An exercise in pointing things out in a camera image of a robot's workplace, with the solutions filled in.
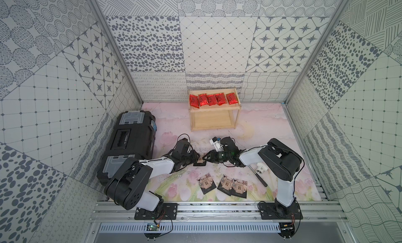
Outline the red tea bag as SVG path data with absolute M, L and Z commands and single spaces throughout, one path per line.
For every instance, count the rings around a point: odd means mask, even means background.
M 217 100 L 217 104 L 219 106 L 223 105 L 223 104 L 227 104 L 227 100 L 226 100 L 226 96 L 224 93 L 217 93 L 215 94 L 215 98 Z
M 214 94 L 207 95 L 207 100 L 208 100 L 208 105 L 209 106 L 214 106 L 217 105 L 217 98 Z
M 227 102 L 229 105 L 239 103 L 238 97 L 237 97 L 236 93 L 234 93 L 234 92 L 226 94 L 226 99 L 227 99 Z
M 199 106 L 209 105 L 208 96 L 206 93 L 198 95 Z
M 200 104 L 199 104 L 198 96 L 190 94 L 189 95 L 189 104 L 190 104 L 191 107 L 199 109 Z

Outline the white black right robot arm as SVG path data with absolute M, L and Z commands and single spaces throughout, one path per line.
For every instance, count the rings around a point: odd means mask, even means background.
M 274 210 L 281 216 L 288 215 L 291 208 L 298 208 L 295 198 L 295 178 L 302 169 L 303 158 L 276 138 L 267 144 L 240 150 L 231 137 L 218 141 L 220 149 L 214 149 L 203 156 L 211 163 L 229 162 L 235 167 L 257 164 L 258 171 L 270 170 L 278 178 Z

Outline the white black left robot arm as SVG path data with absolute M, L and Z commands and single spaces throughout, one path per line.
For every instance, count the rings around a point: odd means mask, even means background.
M 126 210 L 136 207 L 160 214 L 163 199 L 145 191 L 149 180 L 178 172 L 199 159 L 200 154 L 186 138 L 177 141 L 175 147 L 160 158 L 145 160 L 129 157 L 110 178 L 104 193 Z

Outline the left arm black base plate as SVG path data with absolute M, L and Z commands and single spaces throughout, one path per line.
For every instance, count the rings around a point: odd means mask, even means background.
M 176 220 L 177 212 L 177 203 L 163 203 L 159 204 L 154 211 L 137 208 L 135 220 Z

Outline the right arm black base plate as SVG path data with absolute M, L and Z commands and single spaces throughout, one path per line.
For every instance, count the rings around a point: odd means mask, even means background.
M 299 204 L 294 201 L 289 207 L 278 202 L 267 203 L 261 201 L 257 204 L 262 220 L 302 220 L 303 215 Z

